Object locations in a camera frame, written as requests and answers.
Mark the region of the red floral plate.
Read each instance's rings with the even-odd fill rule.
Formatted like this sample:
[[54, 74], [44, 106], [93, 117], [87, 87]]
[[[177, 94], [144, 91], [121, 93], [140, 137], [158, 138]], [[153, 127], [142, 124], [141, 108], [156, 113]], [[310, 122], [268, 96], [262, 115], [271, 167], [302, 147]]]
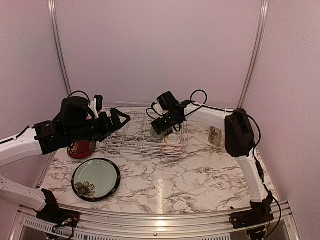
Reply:
[[67, 154], [76, 160], [85, 159], [91, 156], [96, 150], [97, 142], [94, 140], [83, 140], [71, 144], [67, 148]]

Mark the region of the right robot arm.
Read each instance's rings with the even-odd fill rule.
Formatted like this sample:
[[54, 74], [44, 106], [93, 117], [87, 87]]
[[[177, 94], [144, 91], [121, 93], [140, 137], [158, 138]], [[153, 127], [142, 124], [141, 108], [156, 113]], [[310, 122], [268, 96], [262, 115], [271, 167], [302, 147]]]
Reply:
[[222, 109], [191, 98], [180, 102], [170, 91], [160, 95], [150, 108], [158, 116], [151, 125], [159, 135], [186, 121], [222, 130], [225, 150], [236, 159], [249, 187], [251, 210], [247, 219], [252, 224], [258, 224], [267, 216], [273, 195], [265, 185], [264, 171], [256, 156], [259, 140], [255, 139], [251, 125], [256, 122], [253, 117], [243, 108]]

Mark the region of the tall seashell ceramic mug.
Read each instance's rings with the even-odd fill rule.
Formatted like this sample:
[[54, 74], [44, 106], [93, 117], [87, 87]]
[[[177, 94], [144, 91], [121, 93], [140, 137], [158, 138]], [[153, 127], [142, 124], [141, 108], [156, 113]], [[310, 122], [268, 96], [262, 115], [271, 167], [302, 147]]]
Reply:
[[223, 141], [222, 138], [223, 138], [223, 131], [219, 128], [211, 126], [209, 131], [209, 136], [208, 136], [209, 143], [215, 146], [219, 146]]

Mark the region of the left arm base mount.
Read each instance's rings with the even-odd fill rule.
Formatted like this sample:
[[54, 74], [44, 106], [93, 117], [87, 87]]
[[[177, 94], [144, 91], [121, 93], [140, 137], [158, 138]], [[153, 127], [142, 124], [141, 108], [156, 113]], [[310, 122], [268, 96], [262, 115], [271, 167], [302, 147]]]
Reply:
[[54, 223], [56, 228], [69, 226], [76, 228], [79, 222], [80, 213], [74, 210], [60, 208], [52, 191], [41, 190], [44, 193], [45, 205], [41, 210], [36, 211], [36, 217], [46, 222]]

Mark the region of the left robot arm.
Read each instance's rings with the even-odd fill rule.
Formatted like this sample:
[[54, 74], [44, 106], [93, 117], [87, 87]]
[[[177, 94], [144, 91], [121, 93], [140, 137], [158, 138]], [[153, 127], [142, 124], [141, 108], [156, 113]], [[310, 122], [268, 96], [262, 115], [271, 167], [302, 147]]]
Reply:
[[[96, 95], [92, 101], [80, 96], [63, 99], [60, 112], [53, 120], [26, 127], [20, 134], [1, 140], [0, 165], [4, 167], [29, 157], [51, 154], [81, 141], [102, 142], [131, 120], [129, 115], [115, 108], [109, 113], [102, 111], [102, 101], [101, 95]], [[33, 189], [3, 176], [0, 198], [37, 212], [43, 210], [53, 223], [60, 222], [64, 216], [51, 191]]]

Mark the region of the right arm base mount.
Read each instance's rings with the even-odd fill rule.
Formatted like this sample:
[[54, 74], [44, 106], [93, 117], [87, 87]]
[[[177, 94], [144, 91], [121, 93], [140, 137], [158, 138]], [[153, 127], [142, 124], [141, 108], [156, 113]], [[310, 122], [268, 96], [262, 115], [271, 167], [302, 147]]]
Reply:
[[238, 211], [230, 214], [229, 222], [234, 229], [251, 227], [274, 220], [271, 204], [274, 198], [271, 192], [262, 202], [250, 201], [250, 210]]

